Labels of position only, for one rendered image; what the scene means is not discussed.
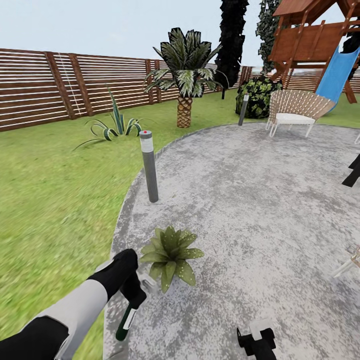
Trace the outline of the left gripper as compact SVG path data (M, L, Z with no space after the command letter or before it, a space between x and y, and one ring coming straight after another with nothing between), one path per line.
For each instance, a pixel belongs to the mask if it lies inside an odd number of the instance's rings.
M137 278L135 283L131 286L120 288L120 292L129 301L134 309L137 309L143 301L147 298L146 293L141 289L139 279Z

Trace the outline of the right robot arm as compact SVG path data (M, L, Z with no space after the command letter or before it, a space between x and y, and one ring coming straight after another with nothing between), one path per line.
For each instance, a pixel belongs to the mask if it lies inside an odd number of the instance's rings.
M244 347L246 355L255 356L256 360L277 360L273 349L276 348L271 327L274 321L269 318L255 320L249 323L251 334L237 335L238 344Z

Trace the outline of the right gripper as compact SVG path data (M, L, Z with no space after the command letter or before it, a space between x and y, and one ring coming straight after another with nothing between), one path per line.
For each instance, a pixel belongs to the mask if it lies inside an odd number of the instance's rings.
M261 339L254 340L252 334L247 334L245 336L237 335L238 344L241 348L244 347L246 355L255 356L258 360L258 352L263 350L272 352L276 348L274 337L272 332L269 329L263 329L260 331Z

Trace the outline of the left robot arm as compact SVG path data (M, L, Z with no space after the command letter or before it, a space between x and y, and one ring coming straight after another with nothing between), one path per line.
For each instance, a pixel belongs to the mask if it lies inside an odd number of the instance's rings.
M138 256L125 249L97 267L93 275L61 300L44 309L20 333L0 341L0 360L72 360L81 342L119 290L137 309L153 295L155 280L137 276Z

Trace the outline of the insectifuge atomizer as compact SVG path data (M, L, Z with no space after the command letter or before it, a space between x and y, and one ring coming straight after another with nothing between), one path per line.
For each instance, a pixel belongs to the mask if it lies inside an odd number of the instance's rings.
M119 328L115 334L115 337L119 341L124 341L128 335L130 327L134 321L137 309L135 309L131 303L128 304L128 307L123 315Z

